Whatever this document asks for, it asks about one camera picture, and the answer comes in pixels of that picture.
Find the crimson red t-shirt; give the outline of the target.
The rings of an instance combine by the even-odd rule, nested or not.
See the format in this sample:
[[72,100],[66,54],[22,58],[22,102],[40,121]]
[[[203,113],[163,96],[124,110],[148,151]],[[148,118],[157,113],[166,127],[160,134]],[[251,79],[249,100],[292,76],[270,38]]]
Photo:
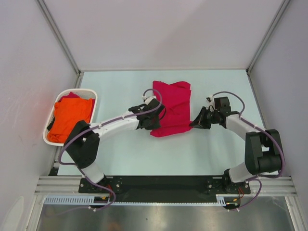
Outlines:
[[160,128],[152,130],[150,134],[161,138],[190,131],[190,83],[179,81],[167,84],[153,81],[153,88],[162,96],[165,110],[159,114]]

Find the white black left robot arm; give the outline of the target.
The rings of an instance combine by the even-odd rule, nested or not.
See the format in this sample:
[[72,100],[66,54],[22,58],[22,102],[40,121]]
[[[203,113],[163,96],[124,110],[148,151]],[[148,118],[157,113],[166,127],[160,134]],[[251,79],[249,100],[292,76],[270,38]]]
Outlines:
[[113,119],[92,124],[81,120],[65,141],[64,151],[73,160],[73,165],[90,180],[89,186],[95,192],[102,192],[106,188],[106,176],[96,163],[100,143],[128,130],[157,129],[163,118],[160,114],[166,114],[166,107],[153,96]]

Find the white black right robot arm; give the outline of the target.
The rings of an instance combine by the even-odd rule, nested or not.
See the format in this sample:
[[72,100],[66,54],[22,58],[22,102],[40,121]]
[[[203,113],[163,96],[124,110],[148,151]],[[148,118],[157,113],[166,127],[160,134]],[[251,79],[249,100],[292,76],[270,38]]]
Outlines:
[[258,177],[276,179],[282,176],[285,158],[280,134],[275,129],[254,125],[243,117],[242,112],[232,111],[228,97],[208,97],[208,105],[202,107],[190,127],[211,129],[218,124],[242,138],[245,142],[244,161],[222,176],[222,188],[233,193],[240,183],[256,180]]

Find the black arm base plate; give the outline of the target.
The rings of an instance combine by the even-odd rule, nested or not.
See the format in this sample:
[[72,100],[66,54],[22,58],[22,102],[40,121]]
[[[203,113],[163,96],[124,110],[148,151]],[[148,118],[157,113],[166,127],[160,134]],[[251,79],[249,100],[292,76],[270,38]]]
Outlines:
[[124,203],[210,203],[216,195],[250,195],[249,184],[217,176],[107,176],[96,185],[81,179],[79,193],[106,193]]

